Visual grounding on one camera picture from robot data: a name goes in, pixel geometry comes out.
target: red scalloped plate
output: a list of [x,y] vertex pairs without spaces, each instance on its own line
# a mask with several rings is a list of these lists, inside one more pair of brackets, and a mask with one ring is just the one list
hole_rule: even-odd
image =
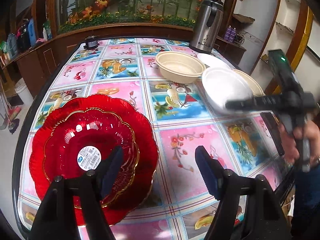
[[[94,94],[87,98],[74,98],[63,107],[54,110],[47,116],[43,126],[33,139],[29,161],[30,174],[35,182],[38,197],[42,200],[50,184],[43,172],[44,148],[47,140],[51,137],[57,123],[65,120],[75,111],[86,111],[90,108],[116,113],[134,131],[135,142],[140,152],[132,184],[112,203],[102,208],[108,223],[114,225],[147,197],[158,160],[158,147],[153,139],[150,122],[143,114],[137,112],[129,102],[103,94]],[[77,224],[79,226],[85,225],[81,209],[75,209],[75,213]]]
[[[112,112],[98,108],[75,111],[55,126],[44,148],[43,172],[49,181],[62,175],[65,179],[79,177],[95,169],[99,160],[108,158],[112,149],[121,145],[124,161],[111,193],[101,205],[111,203],[132,183],[139,150],[131,127]],[[75,207],[81,208],[79,197]]]

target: tablecloth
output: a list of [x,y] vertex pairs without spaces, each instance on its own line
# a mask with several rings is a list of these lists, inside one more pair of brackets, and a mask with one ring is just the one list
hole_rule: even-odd
[[[74,97],[105,93],[129,101],[153,128],[159,161],[151,193],[144,203],[111,227],[121,239],[203,239],[218,202],[207,188],[195,163],[194,152],[203,145],[212,158],[237,174],[263,174],[275,189],[289,170],[278,156],[259,112],[222,116],[210,107],[201,79],[193,84],[165,80],[155,63],[161,51],[178,51],[197,57],[183,41],[153,38],[100,40],[94,50],[81,44],[47,91],[25,144],[18,197],[21,223],[31,229],[30,214],[40,205],[28,163],[32,140],[48,112]],[[212,54],[234,67],[216,50]],[[244,215],[240,198],[237,220]],[[79,227],[83,240],[85,227]]]

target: thermos lid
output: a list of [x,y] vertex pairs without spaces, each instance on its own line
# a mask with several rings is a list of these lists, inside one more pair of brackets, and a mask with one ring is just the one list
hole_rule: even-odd
[[221,5],[223,8],[223,2],[220,0],[204,0],[202,4],[207,5],[207,6],[212,6],[212,4],[215,3],[218,5],[218,7]]

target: stainless steel thermos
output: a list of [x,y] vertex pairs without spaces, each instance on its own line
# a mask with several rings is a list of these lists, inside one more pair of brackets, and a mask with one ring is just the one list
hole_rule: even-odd
[[201,4],[193,38],[189,47],[196,52],[210,54],[216,40],[223,16],[223,2],[204,0]]

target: plastic bottle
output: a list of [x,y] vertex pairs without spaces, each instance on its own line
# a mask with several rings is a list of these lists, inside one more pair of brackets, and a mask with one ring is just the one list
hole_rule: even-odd
[[47,30],[48,39],[52,39],[51,28],[49,27]]
[[47,35],[47,31],[45,30],[44,27],[43,27],[42,34],[43,34],[43,39],[47,41],[48,40],[48,35]]
[[228,41],[229,42],[233,42],[233,39],[235,38],[236,34],[237,34],[236,28],[233,28],[233,30],[231,30],[230,36],[228,38]]
[[225,39],[226,41],[229,39],[230,33],[232,31],[231,25],[227,28],[226,33],[224,34],[223,39]]

